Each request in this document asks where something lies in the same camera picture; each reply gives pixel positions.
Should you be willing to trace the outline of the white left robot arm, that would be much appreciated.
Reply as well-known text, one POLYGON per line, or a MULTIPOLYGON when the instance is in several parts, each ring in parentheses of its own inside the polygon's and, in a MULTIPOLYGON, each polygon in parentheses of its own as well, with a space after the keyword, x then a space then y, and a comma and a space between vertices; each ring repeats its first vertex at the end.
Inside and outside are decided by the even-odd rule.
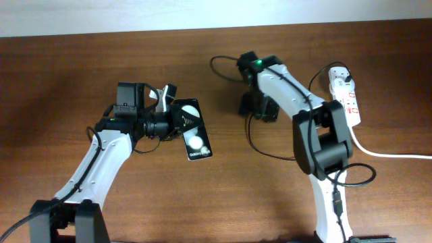
POLYGON ((31 209, 31 242, 109 242, 102 208, 124 162, 141 138, 183 137, 189 160, 212 156, 196 99, 176 99, 176 87, 120 82, 117 101, 87 129, 90 148, 67 184, 31 209))

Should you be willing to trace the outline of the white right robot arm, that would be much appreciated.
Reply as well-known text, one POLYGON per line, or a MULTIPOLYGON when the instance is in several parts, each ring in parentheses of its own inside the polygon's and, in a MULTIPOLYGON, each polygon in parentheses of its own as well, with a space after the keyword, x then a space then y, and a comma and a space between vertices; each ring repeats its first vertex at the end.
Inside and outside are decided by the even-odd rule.
POLYGON ((274 122, 279 111, 292 120, 294 158, 309 177, 317 209, 315 236, 320 242, 348 242, 346 172, 353 149, 344 108, 326 102, 297 81, 276 56, 242 54, 237 66, 250 91, 242 97, 239 114, 274 122))

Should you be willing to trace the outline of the black Galaxy smartphone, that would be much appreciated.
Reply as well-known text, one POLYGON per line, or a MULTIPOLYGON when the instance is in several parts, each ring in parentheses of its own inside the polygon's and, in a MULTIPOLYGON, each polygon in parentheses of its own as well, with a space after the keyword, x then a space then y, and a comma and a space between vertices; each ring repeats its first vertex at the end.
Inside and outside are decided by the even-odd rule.
POLYGON ((182 111, 189 113, 198 118, 201 122, 200 125, 185 131, 183 133, 184 144, 189 161, 196 161, 201 159, 208 159, 213 156, 213 151, 209 142, 209 137, 203 115, 201 113, 197 99, 178 99, 174 103, 179 105, 182 111))

